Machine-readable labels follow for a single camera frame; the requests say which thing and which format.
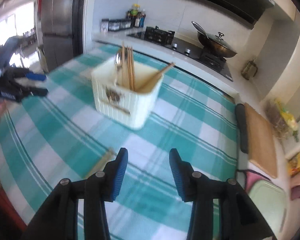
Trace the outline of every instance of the yellow food package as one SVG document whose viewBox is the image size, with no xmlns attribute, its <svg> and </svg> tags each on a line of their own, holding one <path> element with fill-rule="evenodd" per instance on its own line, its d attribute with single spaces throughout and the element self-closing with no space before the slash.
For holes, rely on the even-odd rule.
<svg viewBox="0 0 300 240">
<path fill-rule="evenodd" d="M 288 173 L 291 177 L 300 172 L 300 152 L 288 161 Z"/>
</svg>

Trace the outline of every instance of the cutting board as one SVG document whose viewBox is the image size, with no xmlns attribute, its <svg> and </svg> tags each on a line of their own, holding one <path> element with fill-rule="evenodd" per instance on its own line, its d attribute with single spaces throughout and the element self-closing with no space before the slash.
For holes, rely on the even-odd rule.
<svg viewBox="0 0 300 240">
<path fill-rule="evenodd" d="M 272 178 L 277 177 L 277 158 L 275 153 L 271 124 L 245 103 L 248 132 L 249 161 Z"/>
</svg>

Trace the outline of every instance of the refrigerator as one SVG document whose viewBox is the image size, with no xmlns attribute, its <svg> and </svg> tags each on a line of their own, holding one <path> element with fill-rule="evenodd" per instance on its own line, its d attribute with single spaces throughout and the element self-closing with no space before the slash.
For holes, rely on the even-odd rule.
<svg viewBox="0 0 300 240">
<path fill-rule="evenodd" d="M 41 0 L 43 52 L 48 71 L 82 53 L 84 0 Z"/>
</svg>

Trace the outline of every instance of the white utensil holder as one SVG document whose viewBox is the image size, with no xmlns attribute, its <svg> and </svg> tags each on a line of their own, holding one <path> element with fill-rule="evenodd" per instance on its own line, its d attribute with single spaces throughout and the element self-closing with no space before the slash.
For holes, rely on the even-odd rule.
<svg viewBox="0 0 300 240">
<path fill-rule="evenodd" d="M 139 62 L 134 62 L 134 70 L 136 89 L 158 71 Z M 131 91 L 126 66 L 117 74 L 114 59 L 110 58 L 96 67 L 91 76 L 97 111 L 131 129 L 141 129 L 154 107 L 163 75 L 150 82 L 142 90 Z"/>
</svg>

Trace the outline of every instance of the table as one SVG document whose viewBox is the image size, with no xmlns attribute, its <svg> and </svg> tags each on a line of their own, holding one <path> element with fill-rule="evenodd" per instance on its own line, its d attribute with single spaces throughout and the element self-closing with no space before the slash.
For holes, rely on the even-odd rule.
<svg viewBox="0 0 300 240">
<path fill-rule="evenodd" d="M 29 223 L 62 178 L 84 178 L 109 147 L 125 147 L 129 163 L 120 195 L 106 203 L 112 239 L 185 239 L 191 203 L 175 188 L 168 153 L 177 148 L 194 170 L 212 179 L 234 177 L 237 130 L 234 104 L 223 93 L 177 69 L 163 80 L 144 128 L 133 131 L 95 110 L 90 72 L 118 50 L 104 45 L 49 74 L 47 98 L 13 104 L 0 120 L 0 180 L 11 203 Z M 134 52 L 157 69 L 166 63 Z M 79 202 L 78 236 L 83 236 Z M 214 204 L 214 233 L 218 232 Z"/>
</svg>

